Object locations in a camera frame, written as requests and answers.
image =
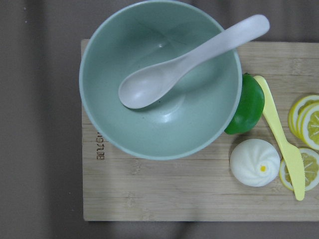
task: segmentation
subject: brand logo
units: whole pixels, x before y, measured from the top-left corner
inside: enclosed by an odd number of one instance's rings
[[[104,154],[104,139],[102,135],[98,132],[96,140],[97,142],[97,149],[96,149],[96,159],[97,160],[104,160],[105,154]]]

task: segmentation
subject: gray table surface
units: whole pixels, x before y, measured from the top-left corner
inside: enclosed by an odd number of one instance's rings
[[[0,0],[0,238],[319,238],[319,223],[85,222],[80,41],[136,0]],[[262,41],[319,42],[317,0],[185,0]]]

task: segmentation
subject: cutting board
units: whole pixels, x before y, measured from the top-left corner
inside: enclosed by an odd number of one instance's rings
[[[82,52],[88,40],[82,41]],[[319,94],[319,43],[250,42],[238,48],[242,70],[266,78],[287,139],[292,104]],[[319,221],[319,186],[297,201],[279,177],[264,187],[241,184],[229,157],[240,142],[259,138],[278,151],[264,118],[248,133],[223,133],[186,158],[152,161],[106,141],[82,108],[83,211],[86,221]]]

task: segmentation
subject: bowl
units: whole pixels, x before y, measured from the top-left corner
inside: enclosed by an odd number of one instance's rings
[[[189,156],[216,140],[237,109],[242,72],[236,50],[185,75],[152,105],[132,110],[118,97],[132,72],[182,55],[223,31],[208,14],[177,1],[144,1],[104,21],[84,52],[79,88],[97,131],[138,158]]]

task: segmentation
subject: lemon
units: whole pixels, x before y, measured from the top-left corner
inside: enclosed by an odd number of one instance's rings
[[[296,137],[300,137],[300,135],[298,134],[298,129],[297,129],[298,116],[305,107],[313,103],[319,103],[319,95],[310,95],[310,96],[303,97],[291,107],[288,113],[288,126],[290,131]]]
[[[319,154],[309,148],[300,148],[299,150],[301,152],[305,167],[305,190],[309,191],[319,183]],[[284,160],[282,160],[280,164],[279,177],[286,188],[292,191],[294,190]]]
[[[307,105],[307,106],[303,107],[300,110],[300,113],[299,113],[298,118],[297,118],[297,123],[296,123],[296,132],[297,132],[297,135],[299,136],[299,138],[301,140],[304,140],[304,136],[303,136],[303,133],[302,133],[302,123],[305,120],[307,112],[310,109],[312,109],[313,107],[315,107],[316,105],[319,105],[319,103],[312,103],[310,105]]]
[[[302,140],[311,148],[319,150],[319,104],[308,108],[301,123]]]

